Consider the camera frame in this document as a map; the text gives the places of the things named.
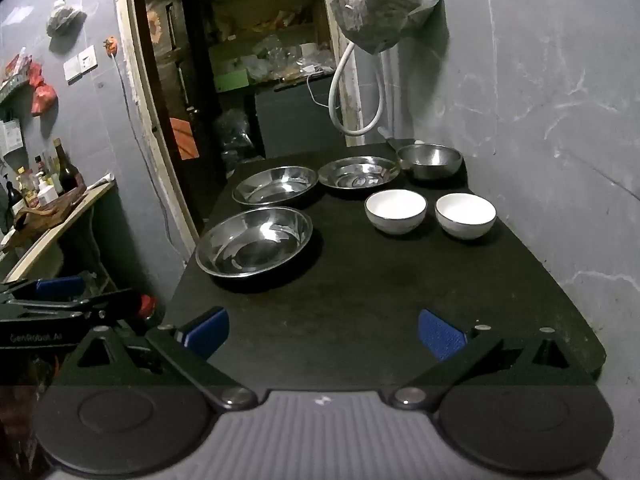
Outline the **large steel plate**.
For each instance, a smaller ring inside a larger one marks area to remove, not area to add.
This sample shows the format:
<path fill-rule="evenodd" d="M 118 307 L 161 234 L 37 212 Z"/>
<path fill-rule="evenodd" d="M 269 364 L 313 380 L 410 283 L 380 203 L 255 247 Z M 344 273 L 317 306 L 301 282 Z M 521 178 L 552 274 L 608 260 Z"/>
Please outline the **large steel plate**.
<path fill-rule="evenodd" d="M 221 221 L 201 236 L 195 261 L 215 278 L 251 278 L 283 266 L 302 252 L 314 234 L 306 212 L 259 207 Z"/>

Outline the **white ceramic bowl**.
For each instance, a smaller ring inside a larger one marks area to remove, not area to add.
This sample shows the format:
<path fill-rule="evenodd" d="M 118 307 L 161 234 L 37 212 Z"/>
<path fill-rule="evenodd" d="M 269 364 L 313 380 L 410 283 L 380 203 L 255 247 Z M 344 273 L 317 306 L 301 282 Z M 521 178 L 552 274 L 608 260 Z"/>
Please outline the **white ceramic bowl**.
<path fill-rule="evenodd" d="M 364 202 L 372 226 L 390 235 L 405 235 L 423 222 L 427 200 L 409 190 L 386 190 L 372 194 Z"/>
<path fill-rule="evenodd" d="M 497 219 L 495 206 L 470 193 L 450 193 L 436 200 L 436 219 L 442 229 L 460 240 L 487 234 Z"/>

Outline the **deep steel bowl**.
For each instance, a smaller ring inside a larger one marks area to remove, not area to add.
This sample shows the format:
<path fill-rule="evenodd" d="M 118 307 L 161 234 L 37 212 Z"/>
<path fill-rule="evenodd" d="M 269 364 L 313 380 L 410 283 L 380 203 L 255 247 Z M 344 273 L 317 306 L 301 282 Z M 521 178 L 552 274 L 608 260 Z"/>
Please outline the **deep steel bowl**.
<path fill-rule="evenodd" d="M 397 151 L 400 168 L 418 180 L 453 176 L 461 167 L 462 155 L 439 144 L 411 144 Z"/>

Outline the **wooden side shelf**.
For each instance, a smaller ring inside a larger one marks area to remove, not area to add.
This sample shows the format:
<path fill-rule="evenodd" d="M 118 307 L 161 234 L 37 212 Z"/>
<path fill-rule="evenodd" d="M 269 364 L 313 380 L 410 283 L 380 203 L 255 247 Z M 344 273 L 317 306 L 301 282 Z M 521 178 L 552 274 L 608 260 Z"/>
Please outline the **wooden side shelf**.
<path fill-rule="evenodd" d="M 108 174 L 106 179 L 101 179 L 96 184 L 91 185 L 88 190 L 81 195 L 81 198 L 73 206 L 65 221 L 44 232 L 17 264 L 6 274 L 3 280 L 5 283 L 26 278 L 27 274 L 37 264 L 37 262 L 53 247 L 58 239 L 65 233 L 87 210 L 89 210 L 99 198 L 104 196 L 115 186 L 115 177 Z"/>

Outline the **dark glass bottle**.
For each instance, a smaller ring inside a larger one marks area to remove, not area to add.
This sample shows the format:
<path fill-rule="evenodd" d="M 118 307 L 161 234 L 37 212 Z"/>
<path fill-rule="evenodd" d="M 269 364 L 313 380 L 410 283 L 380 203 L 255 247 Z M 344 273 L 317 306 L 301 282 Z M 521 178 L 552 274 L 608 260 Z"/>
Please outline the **dark glass bottle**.
<path fill-rule="evenodd" d="M 53 146 L 58 158 L 58 180 L 60 180 L 63 191 L 68 193 L 78 187 L 78 170 L 68 159 L 59 138 L 53 140 Z"/>

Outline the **orange patterned box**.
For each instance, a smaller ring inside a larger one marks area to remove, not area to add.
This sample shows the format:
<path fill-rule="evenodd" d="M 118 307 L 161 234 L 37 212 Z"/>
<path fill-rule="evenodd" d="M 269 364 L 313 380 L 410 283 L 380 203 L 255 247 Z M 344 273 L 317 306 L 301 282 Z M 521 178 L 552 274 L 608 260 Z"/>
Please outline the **orange patterned box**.
<path fill-rule="evenodd" d="M 190 122 L 171 117 L 170 124 L 179 150 L 180 158 L 182 160 L 199 158 L 200 153 L 198 152 L 198 147 L 194 140 Z"/>

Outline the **red plastic bag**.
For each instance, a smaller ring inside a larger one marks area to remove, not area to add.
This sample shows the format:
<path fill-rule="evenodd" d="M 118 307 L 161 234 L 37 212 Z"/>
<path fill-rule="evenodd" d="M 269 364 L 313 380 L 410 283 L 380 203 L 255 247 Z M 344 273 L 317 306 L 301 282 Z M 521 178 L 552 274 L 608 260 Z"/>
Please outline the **red plastic bag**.
<path fill-rule="evenodd" d="M 42 76 L 42 67 L 39 63 L 30 62 L 28 72 L 28 84 L 32 87 L 32 116 L 39 117 L 46 114 L 58 99 L 54 88 L 47 84 Z"/>

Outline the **green box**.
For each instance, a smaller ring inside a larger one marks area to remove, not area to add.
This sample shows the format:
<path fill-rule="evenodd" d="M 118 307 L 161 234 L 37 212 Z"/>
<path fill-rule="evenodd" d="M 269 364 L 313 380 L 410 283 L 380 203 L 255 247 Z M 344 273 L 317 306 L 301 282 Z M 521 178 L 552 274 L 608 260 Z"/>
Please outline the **green box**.
<path fill-rule="evenodd" d="M 250 85 L 250 78 L 248 78 L 245 68 L 216 75 L 214 81 L 216 91 L 219 93 L 245 88 Z"/>

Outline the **small grey hanging bag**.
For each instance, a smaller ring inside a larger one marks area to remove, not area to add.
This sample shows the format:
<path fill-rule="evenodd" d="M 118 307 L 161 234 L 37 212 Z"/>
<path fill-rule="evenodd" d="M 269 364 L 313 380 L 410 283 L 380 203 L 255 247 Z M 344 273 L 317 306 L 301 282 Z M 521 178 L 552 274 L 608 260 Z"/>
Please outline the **small grey hanging bag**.
<path fill-rule="evenodd" d="M 86 19 L 85 11 L 67 0 L 55 0 L 47 20 L 46 32 L 53 39 L 66 35 Z"/>

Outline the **white wall switch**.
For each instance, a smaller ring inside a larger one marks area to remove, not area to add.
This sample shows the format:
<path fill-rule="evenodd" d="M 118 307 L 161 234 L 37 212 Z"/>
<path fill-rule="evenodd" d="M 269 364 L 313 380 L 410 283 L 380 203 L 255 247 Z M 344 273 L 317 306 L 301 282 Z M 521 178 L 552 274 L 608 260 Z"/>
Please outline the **white wall switch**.
<path fill-rule="evenodd" d="M 91 72 L 98 66 L 96 49 L 93 46 L 82 50 L 78 55 L 72 56 L 63 63 L 63 74 L 65 81 L 71 84 L 82 75 Z"/>

